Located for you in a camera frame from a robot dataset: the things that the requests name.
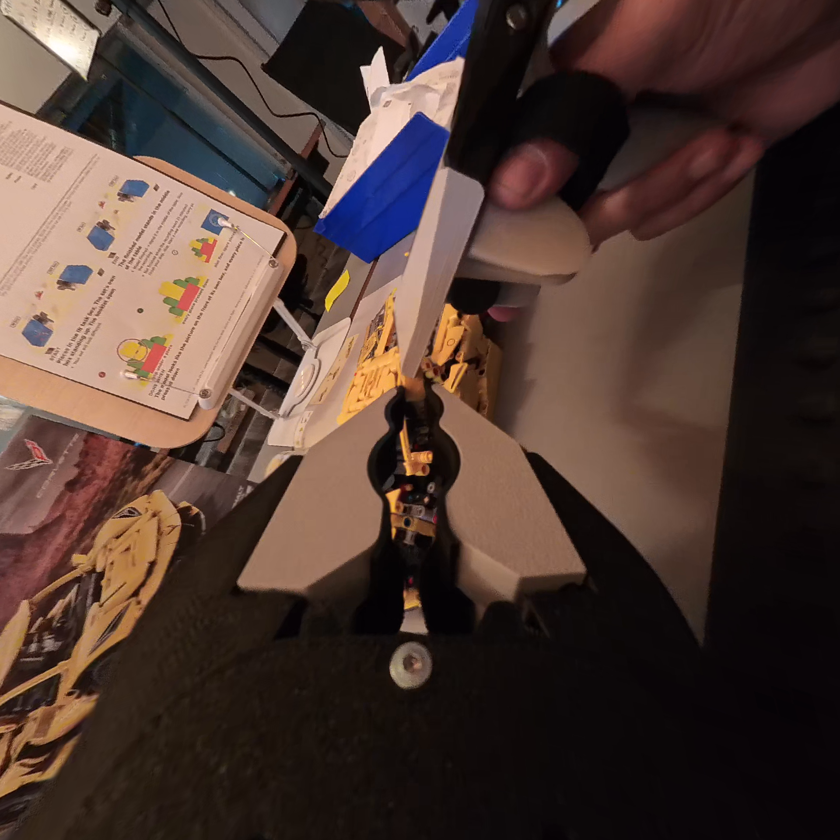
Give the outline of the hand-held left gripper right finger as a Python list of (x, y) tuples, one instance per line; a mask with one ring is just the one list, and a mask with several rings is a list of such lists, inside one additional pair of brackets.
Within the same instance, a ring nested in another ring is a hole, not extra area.
[(525, 450), (443, 386), (427, 394), (437, 453), (453, 459), (424, 570), (429, 634), (472, 634), (494, 604), (521, 609), (533, 595), (584, 583), (585, 565)]

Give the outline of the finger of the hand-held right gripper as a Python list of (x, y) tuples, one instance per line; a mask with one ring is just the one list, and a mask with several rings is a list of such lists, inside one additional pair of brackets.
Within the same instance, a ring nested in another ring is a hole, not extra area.
[(484, 199), (477, 181), (449, 167), (436, 172), (394, 300), (397, 346), (407, 379), (420, 372)]

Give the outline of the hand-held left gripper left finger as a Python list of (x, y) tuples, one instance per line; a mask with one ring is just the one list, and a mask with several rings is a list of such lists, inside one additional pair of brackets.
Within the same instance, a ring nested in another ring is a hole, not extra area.
[(363, 634), (403, 623), (404, 564), (391, 537), (380, 456), (392, 473), (402, 387), (290, 458), (295, 472), (238, 577), (249, 593), (275, 592), (350, 613)]

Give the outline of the yellow toy brick car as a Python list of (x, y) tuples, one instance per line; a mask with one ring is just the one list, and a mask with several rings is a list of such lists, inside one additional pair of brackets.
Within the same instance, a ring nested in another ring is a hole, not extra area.
[(459, 549), (449, 526), (446, 495), (455, 482), (455, 445), (440, 427), (443, 408), (433, 385), (492, 418), (501, 352), (478, 315), (446, 303), (434, 326), (416, 379), (404, 375), (397, 346), (396, 291), (353, 336), (359, 357), (338, 414), (339, 425), (381, 398), (376, 419), (385, 431), (364, 462), (376, 497), (380, 531), (368, 561), (366, 593), (354, 621), (363, 633), (396, 630), (404, 613), (420, 611), (435, 632), (465, 633), (476, 606), (456, 582)]

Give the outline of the grey desk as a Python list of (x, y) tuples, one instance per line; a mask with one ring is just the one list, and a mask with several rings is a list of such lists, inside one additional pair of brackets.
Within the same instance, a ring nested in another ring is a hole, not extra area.
[(497, 424), (629, 539), (703, 638), (753, 175), (650, 241), (608, 240), (500, 328)]

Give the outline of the person's right hand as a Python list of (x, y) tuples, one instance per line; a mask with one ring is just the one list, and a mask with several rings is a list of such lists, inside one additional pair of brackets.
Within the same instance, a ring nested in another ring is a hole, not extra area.
[(839, 99), (838, 1), (598, 2), (549, 49), (553, 70), (690, 101), (715, 126), (581, 210), (593, 250), (688, 223), (729, 194), (771, 144)]

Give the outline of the crumpled white printed paper bags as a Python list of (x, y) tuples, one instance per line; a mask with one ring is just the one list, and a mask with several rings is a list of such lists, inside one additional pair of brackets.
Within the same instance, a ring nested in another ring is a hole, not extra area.
[(375, 159), (417, 114), (442, 128), (450, 128), (464, 64), (465, 59), (458, 56), (424, 71), (414, 80), (390, 84), (384, 49), (379, 48), (370, 65), (360, 68), (371, 112), (355, 136), (329, 197), (330, 206), (371, 168)]

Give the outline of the blue storage bin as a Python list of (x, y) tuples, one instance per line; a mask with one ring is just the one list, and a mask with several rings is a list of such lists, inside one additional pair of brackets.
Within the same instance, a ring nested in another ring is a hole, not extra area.
[[(403, 82), (458, 56), (465, 58), (477, 8), (477, 1), (464, 2)], [(449, 131), (422, 114), (411, 118), (336, 204), (330, 206), (328, 198), (314, 232), (368, 263), (411, 234), (423, 214)]]

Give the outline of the black toy set box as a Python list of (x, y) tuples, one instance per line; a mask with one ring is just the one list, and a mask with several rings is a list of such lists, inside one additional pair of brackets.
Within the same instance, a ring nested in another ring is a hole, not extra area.
[(1, 458), (2, 833), (77, 744), (168, 573), (254, 482), (28, 416)]

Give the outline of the perforated panel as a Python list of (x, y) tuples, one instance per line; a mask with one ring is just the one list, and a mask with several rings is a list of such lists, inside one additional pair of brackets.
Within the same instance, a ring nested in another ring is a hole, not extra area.
[(754, 177), (706, 644), (788, 658), (838, 636), (839, 111)]

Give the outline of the white notice board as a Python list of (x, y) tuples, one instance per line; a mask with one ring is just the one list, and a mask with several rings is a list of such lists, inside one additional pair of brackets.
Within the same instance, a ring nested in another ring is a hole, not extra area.
[(100, 29), (64, 1), (2, 1), (2, 15), (87, 81)]

